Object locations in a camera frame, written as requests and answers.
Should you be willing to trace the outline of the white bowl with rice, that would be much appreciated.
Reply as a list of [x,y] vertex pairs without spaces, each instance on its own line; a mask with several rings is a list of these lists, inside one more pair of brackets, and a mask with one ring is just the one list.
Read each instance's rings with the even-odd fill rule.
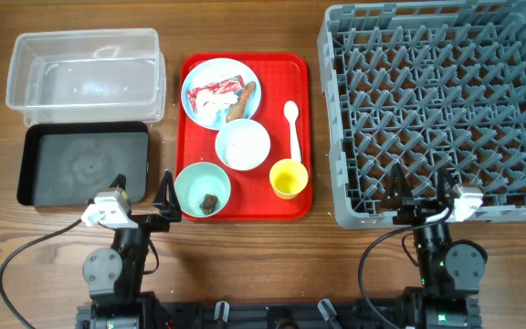
[[219,160],[236,171],[250,171],[260,166],[267,159],[270,146],[268,131],[249,119],[226,123],[215,139]]

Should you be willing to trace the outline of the white tissue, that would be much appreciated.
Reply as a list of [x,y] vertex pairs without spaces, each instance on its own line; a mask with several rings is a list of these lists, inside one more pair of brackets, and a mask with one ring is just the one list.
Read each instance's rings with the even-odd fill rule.
[[200,90],[195,99],[197,121],[203,125],[212,125],[218,113],[237,100],[238,96],[233,91],[216,94],[210,90]]

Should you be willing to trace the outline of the light blue plate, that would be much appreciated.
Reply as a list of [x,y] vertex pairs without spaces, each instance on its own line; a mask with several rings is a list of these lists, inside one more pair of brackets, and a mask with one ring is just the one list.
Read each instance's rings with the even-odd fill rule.
[[214,58],[209,59],[195,66],[187,74],[181,87],[181,103],[187,116],[197,125],[208,130],[218,131],[226,124],[226,115],[229,112],[230,105],[218,113],[215,122],[208,126],[200,124],[197,121],[196,113],[194,112],[187,92],[196,87],[202,87],[206,84],[228,79],[240,75],[247,86],[250,81],[256,82],[256,88],[247,101],[247,106],[243,115],[244,119],[251,119],[258,111],[259,104],[262,98],[262,91],[258,76],[255,72],[243,62],[231,58]]

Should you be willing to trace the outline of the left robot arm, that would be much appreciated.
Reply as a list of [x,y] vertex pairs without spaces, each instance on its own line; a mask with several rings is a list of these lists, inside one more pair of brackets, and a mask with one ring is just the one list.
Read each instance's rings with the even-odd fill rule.
[[83,263],[91,306],[79,308],[78,328],[173,328],[174,319],[154,292],[142,292],[142,279],[153,232],[167,232],[182,219],[171,172],[164,173],[153,200],[156,214],[133,215],[126,190],[126,176],[119,174],[111,185],[89,201],[82,215],[88,227],[103,226],[114,232],[108,248],[96,249]]

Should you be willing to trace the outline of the green bowl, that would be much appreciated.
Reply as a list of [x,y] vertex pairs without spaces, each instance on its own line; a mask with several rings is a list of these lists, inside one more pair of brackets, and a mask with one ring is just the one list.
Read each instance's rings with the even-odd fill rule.
[[[219,213],[231,196],[231,183],[226,172],[216,164],[199,162],[190,164],[176,177],[175,193],[183,212],[193,218],[208,218]],[[205,194],[218,197],[218,209],[205,216],[199,208]]]

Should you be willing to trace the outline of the brown food scrap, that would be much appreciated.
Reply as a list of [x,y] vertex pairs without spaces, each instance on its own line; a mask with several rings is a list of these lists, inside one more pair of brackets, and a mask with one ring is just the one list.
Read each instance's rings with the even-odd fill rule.
[[216,195],[205,194],[199,208],[205,216],[210,216],[217,211],[218,202],[219,200]]

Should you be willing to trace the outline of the red snack wrapper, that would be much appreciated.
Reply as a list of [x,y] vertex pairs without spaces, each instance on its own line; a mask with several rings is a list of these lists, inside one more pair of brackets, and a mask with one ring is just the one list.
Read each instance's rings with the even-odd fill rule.
[[246,85],[242,77],[240,75],[236,75],[228,79],[206,84],[205,86],[202,86],[202,87],[196,87],[196,88],[190,89],[187,92],[187,95],[191,102],[192,108],[194,112],[196,113],[195,99],[196,99],[197,93],[200,90],[210,90],[211,92],[216,93],[216,94],[233,91],[238,96],[238,93],[242,91],[245,87]]

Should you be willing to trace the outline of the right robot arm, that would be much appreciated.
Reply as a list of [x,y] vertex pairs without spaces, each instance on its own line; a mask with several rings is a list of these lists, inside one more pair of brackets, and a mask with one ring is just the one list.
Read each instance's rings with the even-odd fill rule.
[[398,328],[467,328],[482,326],[480,281],[488,253],[477,243],[450,237],[449,225],[470,218],[483,203],[481,189],[458,183],[445,168],[437,170],[436,197],[417,199],[399,164],[390,172],[382,199],[395,209],[393,223],[412,229],[416,266],[422,285],[407,287],[395,301]]

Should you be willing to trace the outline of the orange carrot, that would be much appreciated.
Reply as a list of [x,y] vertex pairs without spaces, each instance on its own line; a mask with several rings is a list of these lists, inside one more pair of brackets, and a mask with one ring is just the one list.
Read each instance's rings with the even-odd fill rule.
[[247,101],[250,98],[253,91],[255,90],[255,88],[256,82],[250,81],[240,94],[237,103],[233,104],[230,107],[229,112],[226,115],[226,122],[232,122],[234,120],[243,118],[247,106]]

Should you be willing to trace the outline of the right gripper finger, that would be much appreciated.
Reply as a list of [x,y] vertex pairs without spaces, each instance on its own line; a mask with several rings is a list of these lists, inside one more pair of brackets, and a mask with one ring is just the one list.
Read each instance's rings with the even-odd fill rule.
[[456,184],[453,176],[445,167],[437,170],[437,201],[444,206],[452,206],[455,198],[452,188]]
[[402,166],[395,163],[390,171],[389,185],[381,200],[381,208],[398,209],[414,200],[412,190],[405,178]]

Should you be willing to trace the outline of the yellow plastic cup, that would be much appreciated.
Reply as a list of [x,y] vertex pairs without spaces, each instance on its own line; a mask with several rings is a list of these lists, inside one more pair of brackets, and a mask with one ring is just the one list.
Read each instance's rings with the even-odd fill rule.
[[309,173],[301,162],[282,159],[272,165],[269,182],[277,197],[289,200],[305,189],[309,182]]

